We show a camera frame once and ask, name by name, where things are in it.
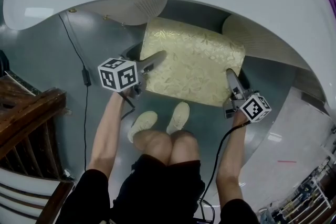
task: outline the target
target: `cable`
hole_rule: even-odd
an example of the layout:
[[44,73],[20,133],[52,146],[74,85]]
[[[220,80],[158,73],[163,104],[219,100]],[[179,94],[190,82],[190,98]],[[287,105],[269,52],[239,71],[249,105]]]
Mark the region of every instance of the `cable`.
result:
[[88,110],[88,95],[89,86],[86,86],[86,100],[85,100],[85,112],[84,112],[84,170],[86,171],[86,112]]
[[210,202],[207,202],[206,200],[201,200],[201,199],[198,199],[199,201],[201,201],[202,203],[208,205],[211,207],[211,210],[212,210],[212,221],[211,221],[211,224],[214,224],[215,222],[215,218],[216,218],[216,212],[215,212],[215,209],[214,207],[210,204]]
[[221,142],[220,142],[220,144],[219,144],[218,151],[217,151],[217,155],[216,155],[216,160],[215,160],[215,165],[214,165],[214,169],[213,169],[213,171],[212,171],[212,175],[211,175],[210,181],[209,181],[208,185],[206,186],[205,191],[203,192],[203,195],[202,195],[202,197],[200,198],[200,201],[199,201],[200,206],[201,206],[201,211],[202,211],[202,217],[203,217],[204,220],[205,220],[205,216],[204,216],[204,211],[203,211],[202,202],[204,201],[204,197],[205,197],[205,195],[206,195],[206,193],[207,193],[207,191],[208,191],[208,189],[209,189],[209,187],[210,187],[210,184],[211,184],[212,180],[214,179],[214,175],[215,175],[216,168],[217,168],[217,163],[218,163],[218,158],[219,158],[219,154],[220,154],[220,152],[221,152],[221,148],[222,148],[223,142],[224,142],[225,138],[226,138],[230,133],[232,133],[233,131],[235,131],[235,130],[237,130],[237,129],[239,129],[239,128],[245,127],[245,126],[247,126],[247,125],[250,124],[250,123],[251,123],[251,121],[247,121],[247,122],[245,122],[245,123],[243,123],[243,124],[241,124],[241,125],[238,125],[238,126],[235,126],[235,127],[231,128],[231,129],[230,129],[230,130],[223,136],[223,138],[222,138],[222,140],[221,140]]
[[79,55],[76,47],[75,47],[75,44],[73,44],[74,42],[72,42],[72,39],[70,38],[70,35],[69,35],[69,32],[68,32],[68,29],[61,17],[60,14],[58,14],[59,18],[61,19],[62,23],[63,23],[63,26],[64,26],[64,29],[65,31],[67,32],[67,35],[68,35],[68,38],[79,58],[79,60],[81,61],[82,65],[83,65],[83,69],[82,69],[82,76],[83,76],[83,82],[84,82],[84,85],[86,86],[86,98],[85,98],[85,112],[84,112],[84,171],[86,171],[86,149],[87,149],[87,145],[86,145],[86,119],[87,119],[87,110],[88,110],[88,95],[89,95],[89,86],[91,86],[91,81],[90,81],[90,74],[89,74],[89,71],[86,69],[85,67],[85,64],[81,58],[81,56]]
[[132,110],[130,110],[129,112],[127,112],[124,116],[121,117],[121,120],[123,120],[124,118],[126,118],[129,114],[131,114],[132,112],[134,112],[135,110],[135,106],[132,104],[132,102],[127,98],[127,96],[123,93],[123,92],[118,92],[118,94],[131,106]]
[[65,23],[64,23],[64,21],[63,21],[61,15],[58,14],[58,16],[59,16],[59,18],[61,19],[61,21],[62,21],[62,23],[63,23],[63,25],[64,25],[64,29],[65,29],[65,31],[67,32],[68,38],[69,38],[69,40],[70,40],[70,42],[71,42],[71,44],[72,44],[72,46],[73,46],[73,48],[74,48],[74,50],[75,50],[75,52],[76,52],[76,54],[77,54],[79,60],[82,62],[83,68],[85,68],[84,62],[83,62],[82,58],[79,56],[78,51],[77,51],[77,49],[76,49],[76,47],[75,47],[75,44],[73,44],[73,42],[72,42],[72,40],[71,40],[71,38],[70,38],[68,29],[67,29],[67,27],[65,26]]

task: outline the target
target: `white shoe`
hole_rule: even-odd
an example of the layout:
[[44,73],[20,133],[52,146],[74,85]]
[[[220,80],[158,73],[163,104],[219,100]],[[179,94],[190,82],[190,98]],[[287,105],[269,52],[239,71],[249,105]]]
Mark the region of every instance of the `white shoe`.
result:
[[181,130],[189,118],[190,108],[186,102],[179,103],[172,115],[172,119],[167,127],[167,134],[172,134],[178,130]]
[[131,127],[131,130],[127,134],[129,141],[133,143],[133,137],[137,132],[150,129],[157,120],[158,117],[154,111],[143,112],[140,116],[138,116]]

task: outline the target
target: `floral patterned cushion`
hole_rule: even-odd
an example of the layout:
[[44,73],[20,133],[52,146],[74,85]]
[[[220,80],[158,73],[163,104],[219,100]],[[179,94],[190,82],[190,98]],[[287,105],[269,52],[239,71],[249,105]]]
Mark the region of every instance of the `floral patterned cushion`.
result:
[[147,90],[207,105],[222,106],[230,96],[225,71],[239,74],[245,50],[229,38],[192,25],[154,18],[147,25],[140,59],[167,51],[148,74]]

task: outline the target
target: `black shorts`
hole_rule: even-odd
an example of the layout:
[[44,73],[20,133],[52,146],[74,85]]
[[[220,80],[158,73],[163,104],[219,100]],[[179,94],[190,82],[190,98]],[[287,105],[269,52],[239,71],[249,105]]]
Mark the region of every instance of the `black shorts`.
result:
[[129,223],[194,223],[197,201],[205,189],[200,161],[165,166],[142,155],[132,165],[110,209],[108,179],[98,170],[87,170],[65,201],[57,224],[113,220]]
[[165,166],[149,155],[142,155],[132,165],[132,174],[113,201],[111,219],[117,224],[136,219],[147,223],[177,220],[193,223],[197,201],[205,189],[200,167],[200,161]]

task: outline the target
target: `floor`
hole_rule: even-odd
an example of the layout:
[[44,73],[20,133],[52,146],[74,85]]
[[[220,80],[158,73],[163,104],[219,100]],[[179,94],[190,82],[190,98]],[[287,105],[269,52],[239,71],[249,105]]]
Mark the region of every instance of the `floor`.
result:
[[[169,0],[161,16],[220,31],[228,14],[200,4]],[[108,57],[116,57],[126,47],[141,42],[145,26],[123,26],[112,20],[103,20],[100,15],[86,12],[68,13],[69,20],[63,14],[63,18],[67,28],[71,29],[71,38],[91,74],[92,86],[89,88],[87,114],[87,159],[89,159],[96,128],[111,95],[109,90],[100,85],[97,66]],[[57,142],[63,167],[70,171],[72,177],[78,179],[84,169],[83,116],[86,88],[82,83],[81,63],[66,36],[59,17],[49,18],[30,29],[15,31],[8,29],[3,22],[2,14],[0,14],[0,49],[9,58],[11,70],[31,85],[41,91],[51,87],[67,91],[67,107],[72,110],[72,115],[61,116],[56,120]],[[269,137],[269,130],[274,127],[273,123],[288,98],[296,69],[278,62],[246,57],[243,70],[252,88],[259,90],[272,107],[272,112],[263,121],[249,126],[245,142],[245,162],[253,162],[243,168],[242,176],[245,176],[243,183],[246,185],[242,188],[248,201],[253,204],[253,208],[258,208],[269,199],[261,197],[256,202],[254,200],[258,197],[256,191],[260,189],[257,189],[256,186],[248,187],[248,180],[253,180],[259,173],[254,167],[264,170],[263,166],[260,167],[257,164],[260,160],[267,160],[268,155],[260,155],[258,158],[255,156],[258,156],[258,152],[262,150],[260,148],[265,141],[274,142],[264,138]],[[110,178],[111,200],[118,194],[122,182],[131,171],[131,164],[140,154],[127,139],[127,131],[134,120],[142,112],[154,110],[159,115],[155,127],[159,130],[165,130],[173,109],[179,101],[146,92],[135,103],[136,111],[123,120],[117,159]],[[232,121],[224,119],[221,108],[192,102],[189,105],[191,115],[186,128],[193,132],[198,139],[202,162],[201,176],[203,181],[207,182],[213,169],[218,143],[222,135],[229,130]],[[269,183],[270,195],[272,194],[272,186],[274,186],[272,184],[276,182],[277,179],[273,178]],[[216,193],[215,185],[212,185],[206,199],[218,205]],[[205,209],[208,218],[210,218],[210,210]]]

